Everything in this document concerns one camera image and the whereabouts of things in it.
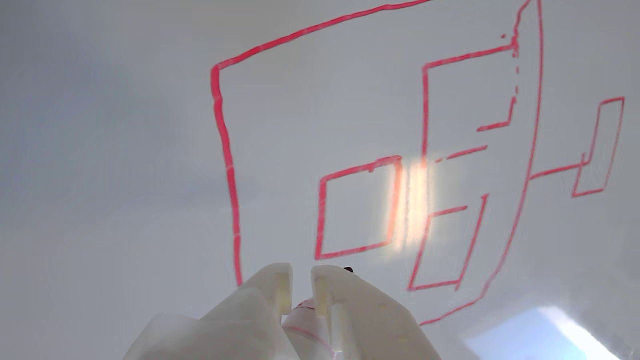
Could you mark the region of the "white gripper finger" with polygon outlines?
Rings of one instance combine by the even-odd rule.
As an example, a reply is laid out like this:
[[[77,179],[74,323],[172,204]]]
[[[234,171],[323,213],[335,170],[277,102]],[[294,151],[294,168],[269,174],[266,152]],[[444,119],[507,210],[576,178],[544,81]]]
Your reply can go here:
[[[282,328],[291,311],[293,269],[268,264],[201,318],[156,314],[126,360],[297,360]]]
[[[316,316],[345,360],[439,360],[407,308],[360,276],[336,265],[311,269]]]

